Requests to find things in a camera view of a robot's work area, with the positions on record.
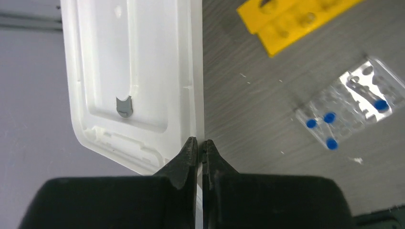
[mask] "table surface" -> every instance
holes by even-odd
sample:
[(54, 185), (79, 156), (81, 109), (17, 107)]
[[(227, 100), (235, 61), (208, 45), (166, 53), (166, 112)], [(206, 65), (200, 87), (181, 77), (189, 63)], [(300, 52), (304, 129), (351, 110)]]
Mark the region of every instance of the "table surface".
[(206, 138), (240, 172), (335, 180), (354, 215), (404, 204), (405, 109), (337, 151), (294, 110), (368, 55), (405, 80), (405, 1), (365, 0), (272, 59), (236, 13), (243, 2), (203, 1)]
[(55, 177), (133, 176), (83, 147), (70, 119), (62, 33), (0, 30), (0, 229)]

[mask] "clear plastic blister pack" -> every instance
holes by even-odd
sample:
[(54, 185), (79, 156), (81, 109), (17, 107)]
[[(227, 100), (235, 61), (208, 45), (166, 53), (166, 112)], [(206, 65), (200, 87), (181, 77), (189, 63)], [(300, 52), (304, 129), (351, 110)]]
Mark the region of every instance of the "clear plastic blister pack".
[(296, 111), (297, 119), (328, 149), (405, 105), (405, 85), (369, 58), (347, 71)]

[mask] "blue cap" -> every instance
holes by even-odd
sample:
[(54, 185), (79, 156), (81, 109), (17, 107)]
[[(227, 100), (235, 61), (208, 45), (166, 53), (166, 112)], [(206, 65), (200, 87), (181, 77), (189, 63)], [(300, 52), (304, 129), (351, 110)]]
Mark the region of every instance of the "blue cap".
[(389, 108), (389, 105), (388, 105), (387, 101), (379, 99), (379, 100), (375, 101), (374, 107), (379, 111), (384, 111)]
[(335, 121), (336, 118), (336, 114), (334, 112), (328, 112), (325, 114), (325, 116), (323, 117), (323, 120), (326, 123), (333, 123)]
[(330, 137), (330, 138), (326, 139), (326, 146), (330, 150), (335, 150), (338, 148), (338, 143), (336, 142), (335, 139)]
[(307, 121), (307, 127), (309, 128), (309, 129), (312, 129), (312, 128), (314, 128), (314, 127), (316, 127), (316, 120), (315, 119), (308, 119), (308, 121)]

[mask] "small gray part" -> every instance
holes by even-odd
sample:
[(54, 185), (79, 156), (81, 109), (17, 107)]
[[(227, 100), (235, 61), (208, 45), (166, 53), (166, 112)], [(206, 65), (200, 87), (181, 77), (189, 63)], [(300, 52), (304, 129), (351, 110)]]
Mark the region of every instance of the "small gray part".
[(132, 110), (131, 96), (128, 96), (128, 98), (124, 101), (121, 101), (118, 98), (116, 98), (116, 100), (118, 114), (123, 118), (131, 117), (132, 113), (134, 113), (134, 111)]

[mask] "yellow object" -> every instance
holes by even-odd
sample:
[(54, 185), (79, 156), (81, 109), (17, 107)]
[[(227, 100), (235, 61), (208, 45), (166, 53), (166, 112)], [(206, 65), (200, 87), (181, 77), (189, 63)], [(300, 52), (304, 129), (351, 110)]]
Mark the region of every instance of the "yellow object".
[(362, 0), (248, 0), (236, 11), (270, 57)]

